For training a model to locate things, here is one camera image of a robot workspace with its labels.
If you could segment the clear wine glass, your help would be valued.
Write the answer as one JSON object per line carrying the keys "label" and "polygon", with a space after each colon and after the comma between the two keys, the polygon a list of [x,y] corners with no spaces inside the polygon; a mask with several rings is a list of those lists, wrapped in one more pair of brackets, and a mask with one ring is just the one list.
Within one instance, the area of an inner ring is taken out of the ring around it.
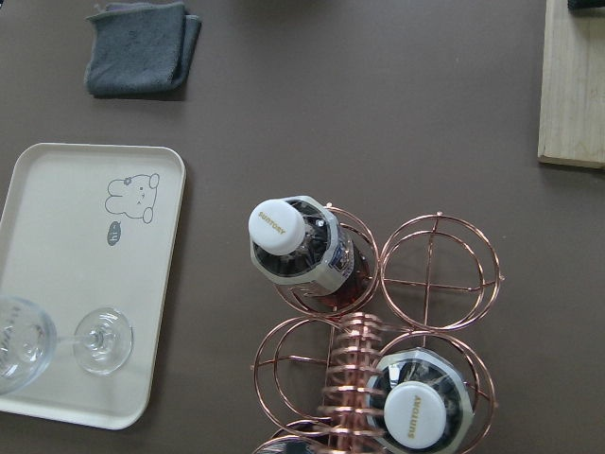
{"label": "clear wine glass", "polygon": [[34,382],[50,365],[60,344],[70,345],[79,367],[93,375],[110,375],[129,359],[134,343],[130,321],[111,307],[96,309],[70,336],[60,336],[39,305],[1,296],[1,394]]}

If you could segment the tea bottle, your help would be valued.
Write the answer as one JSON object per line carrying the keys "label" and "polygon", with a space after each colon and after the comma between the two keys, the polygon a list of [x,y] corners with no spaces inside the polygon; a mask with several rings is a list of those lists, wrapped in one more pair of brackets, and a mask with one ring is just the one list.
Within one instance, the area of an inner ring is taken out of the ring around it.
{"label": "tea bottle", "polygon": [[251,262],[279,290],[338,309],[357,303],[370,267],[337,217],[309,196],[270,199],[249,216]]}
{"label": "tea bottle", "polygon": [[474,419],[461,374],[436,353],[414,348],[386,355],[368,385],[382,392],[369,398],[381,410],[369,424],[384,434],[388,453],[455,453]]}

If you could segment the bamboo cutting board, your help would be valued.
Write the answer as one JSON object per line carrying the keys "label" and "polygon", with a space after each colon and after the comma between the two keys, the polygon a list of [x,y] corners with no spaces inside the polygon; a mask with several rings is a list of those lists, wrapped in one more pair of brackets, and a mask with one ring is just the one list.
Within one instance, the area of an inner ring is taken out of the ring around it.
{"label": "bamboo cutting board", "polygon": [[604,168],[604,9],[545,6],[542,163]]}

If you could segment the cream rabbit tray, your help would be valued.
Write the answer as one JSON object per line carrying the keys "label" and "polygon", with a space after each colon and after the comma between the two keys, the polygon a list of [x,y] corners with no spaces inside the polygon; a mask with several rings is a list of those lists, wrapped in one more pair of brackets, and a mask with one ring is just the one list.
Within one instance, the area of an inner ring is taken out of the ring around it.
{"label": "cream rabbit tray", "polygon": [[149,400],[185,166],[172,149],[41,143],[13,169],[1,219],[1,290],[47,311],[62,336],[111,307],[133,331],[129,359],[99,376],[68,345],[4,412],[122,429]]}

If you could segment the grey folded cloth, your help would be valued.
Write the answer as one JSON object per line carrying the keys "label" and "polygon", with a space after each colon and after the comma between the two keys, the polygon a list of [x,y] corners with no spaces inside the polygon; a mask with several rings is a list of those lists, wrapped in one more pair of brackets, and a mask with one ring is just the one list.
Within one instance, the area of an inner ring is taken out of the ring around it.
{"label": "grey folded cloth", "polygon": [[89,94],[150,95],[186,81],[201,20],[183,2],[111,2],[87,21],[95,33],[84,74]]}

